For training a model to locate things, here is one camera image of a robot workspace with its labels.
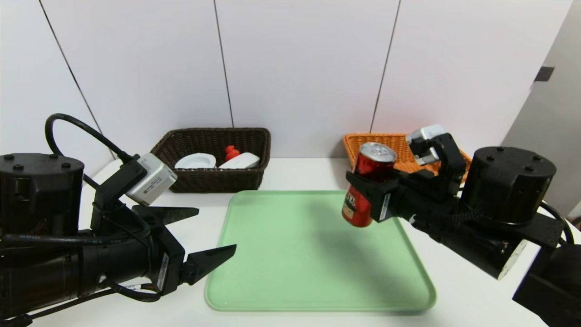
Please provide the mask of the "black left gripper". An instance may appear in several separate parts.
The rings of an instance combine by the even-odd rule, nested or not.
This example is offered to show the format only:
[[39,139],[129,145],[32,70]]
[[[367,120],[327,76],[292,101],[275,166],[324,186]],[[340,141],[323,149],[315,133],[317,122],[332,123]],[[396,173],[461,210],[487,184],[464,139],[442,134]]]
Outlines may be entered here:
[[232,244],[187,255],[165,225],[195,217],[199,209],[134,205],[138,223],[92,223],[99,237],[121,242],[83,247],[79,262],[80,298],[102,292],[127,298],[161,298],[180,283],[193,285],[235,254]]

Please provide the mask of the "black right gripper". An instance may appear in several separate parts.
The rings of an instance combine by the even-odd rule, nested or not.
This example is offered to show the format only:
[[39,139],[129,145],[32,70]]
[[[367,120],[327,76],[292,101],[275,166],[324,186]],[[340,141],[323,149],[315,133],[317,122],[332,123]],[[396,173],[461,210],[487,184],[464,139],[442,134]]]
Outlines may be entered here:
[[369,178],[351,171],[346,172],[351,190],[369,199],[370,217],[383,222],[391,217],[404,217],[404,210],[412,207],[410,199],[419,199],[420,194],[432,191],[433,172],[418,170],[406,173],[393,169],[378,177]]

